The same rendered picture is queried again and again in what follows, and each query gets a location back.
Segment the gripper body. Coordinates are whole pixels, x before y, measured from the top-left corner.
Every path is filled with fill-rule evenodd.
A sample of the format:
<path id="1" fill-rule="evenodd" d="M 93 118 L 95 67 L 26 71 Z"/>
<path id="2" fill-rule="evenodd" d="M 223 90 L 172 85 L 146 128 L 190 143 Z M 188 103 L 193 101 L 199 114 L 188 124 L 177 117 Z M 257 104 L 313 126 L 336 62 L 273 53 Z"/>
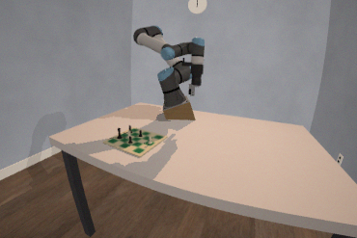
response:
<path id="1" fill-rule="evenodd" d="M 182 66 L 191 66 L 192 80 L 191 84 L 194 86 L 201 86 L 201 76 L 204 69 L 204 57 L 191 56 L 191 63 L 185 62 L 183 58 Z"/>

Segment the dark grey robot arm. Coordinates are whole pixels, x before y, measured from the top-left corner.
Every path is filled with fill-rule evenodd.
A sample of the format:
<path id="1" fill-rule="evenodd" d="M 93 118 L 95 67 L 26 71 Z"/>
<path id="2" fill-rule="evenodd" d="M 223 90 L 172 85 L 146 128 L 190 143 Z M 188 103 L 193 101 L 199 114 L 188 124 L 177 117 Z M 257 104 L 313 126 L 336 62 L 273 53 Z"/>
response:
<path id="1" fill-rule="evenodd" d="M 187 54 L 203 57 L 205 53 L 205 40 L 194 38 L 192 42 L 170 45 L 161 39 L 163 38 L 163 33 L 158 26 L 140 28 L 135 31 L 133 38 L 137 44 L 145 45 L 159 53 L 170 66 L 170 70 L 157 74 L 164 94 L 165 107 L 175 106 L 184 102 L 186 97 L 180 90 L 179 84 L 192 78 L 192 74 L 190 73 L 191 66 L 182 66 L 183 60 L 180 60 L 178 57 Z"/>

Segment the green and cream chessboard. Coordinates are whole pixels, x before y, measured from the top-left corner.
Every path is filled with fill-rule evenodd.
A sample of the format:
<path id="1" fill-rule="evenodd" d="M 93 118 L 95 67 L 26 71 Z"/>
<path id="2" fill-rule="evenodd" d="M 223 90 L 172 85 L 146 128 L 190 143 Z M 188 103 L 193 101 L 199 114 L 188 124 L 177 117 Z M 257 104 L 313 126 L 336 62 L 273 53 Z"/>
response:
<path id="1" fill-rule="evenodd" d="M 129 129 L 128 129 L 129 130 Z M 154 147 L 159 145 L 161 142 L 163 142 L 165 139 L 168 138 L 168 136 L 160 135 L 157 133 L 153 133 L 147 130 L 139 129 L 136 127 L 131 128 L 131 141 L 132 144 L 129 144 L 129 139 L 127 138 L 128 133 L 127 131 L 124 131 L 121 133 L 122 139 L 117 139 L 119 136 L 116 135 L 106 141 L 104 141 L 104 144 L 110 145 L 112 147 L 115 147 L 117 149 L 120 149 L 122 151 L 125 151 L 127 153 L 130 153 L 132 155 L 135 155 L 137 157 L 142 157 L 145 155 L 147 152 L 152 150 Z M 139 137 L 140 133 L 139 131 L 142 130 L 142 135 L 143 137 Z M 149 145 L 149 137 L 151 137 L 152 144 Z"/>

